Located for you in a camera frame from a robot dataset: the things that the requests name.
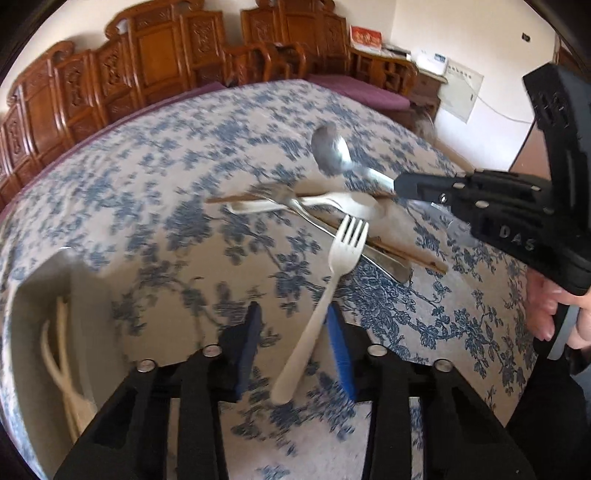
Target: metal screw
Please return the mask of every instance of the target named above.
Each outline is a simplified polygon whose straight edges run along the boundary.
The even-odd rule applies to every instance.
[[[222,354],[222,347],[219,345],[207,345],[203,349],[203,356],[214,357]]]
[[[141,362],[138,362],[137,368],[138,372],[146,374],[156,368],[156,362],[154,362],[154,360],[142,360]]]
[[[375,343],[368,347],[368,353],[371,356],[384,356],[388,353],[388,349],[384,345],[378,345]]]
[[[435,360],[435,363],[433,365],[440,372],[449,373],[453,370],[453,363],[451,363],[449,360],[445,360],[444,358]]]

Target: wooden chair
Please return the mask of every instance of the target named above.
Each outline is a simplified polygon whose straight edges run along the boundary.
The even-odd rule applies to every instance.
[[[298,78],[306,73],[345,73],[347,25],[332,0],[257,0],[241,11],[245,44],[272,42]]]
[[[0,121],[0,210],[74,145],[143,107],[212,82],[291,77],[272,43],[227,47],[222,13],[203,4],[134,5],[97,49],[74,54],[71,41],[59,42],[16,78]]]

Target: tablecloth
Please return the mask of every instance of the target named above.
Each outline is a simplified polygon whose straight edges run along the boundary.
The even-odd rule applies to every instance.
[[[36,265],[70,246],[108,283],[130,361],[183,361],[215,342],[222,326],[242,321],[251,300],[262,305],[248,390],[238,404],[222,406],[232,479],[360,478],[370,408],[346,398],[325,333],[294,401],[269,401],[330,275],[331,239],[289,213],[236,216],[204,204],[269,181],[308,191],[371,189],[353,174],[319,172],[310,138],[325,122],[337,124],[354,160],[390,176],[459,171],[379,113],[293,80],[184,98],[117,124],[68,154],[12,207],[0,231],[0,398],[8,430],[41,477],[14,394],[11,302]],[[336,293],[347,320],[405,359],[453,361],[506,422],[534,363],[523,265],[483,244],[458,245],[404,200],[387,206],[372,233],[424,248],[449,272],[415,266],[402,285],[362,261]],[[419,458],[416,406],[413,423]]]

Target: hand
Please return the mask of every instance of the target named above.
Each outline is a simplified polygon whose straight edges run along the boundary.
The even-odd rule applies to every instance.
[[[570,333],[567,344],[577,350],[587,349],[591,346],[591,290],[582,297],[576,297],[529,268],[525,321],[527,329],[538,340],[551,340],[554,336],[552,315],[559,303],[581,307],[577,325]]]

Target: wooden armrest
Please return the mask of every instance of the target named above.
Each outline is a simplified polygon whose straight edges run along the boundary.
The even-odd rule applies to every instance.
[[[238,47],[224,47],[229,57],[229,78],[227,84],[237,80],[238,85],[247,85],[257,81],[269,82],[273,78],[291,77],[291,67],[281,58],[273,43],[257,42]]]
[[[284,44],[273,44],[273,46],[277,49],[279,54],[284,54],[286,51],[292,50],[296,53],[298,61],[297,61],[297,78],[303,79],[306,78],[308,75],[308,65],[312,58],[314,58],[312,52],[306,50],[305,46],[303,46],[299,42],[293,43],[284,43]]]

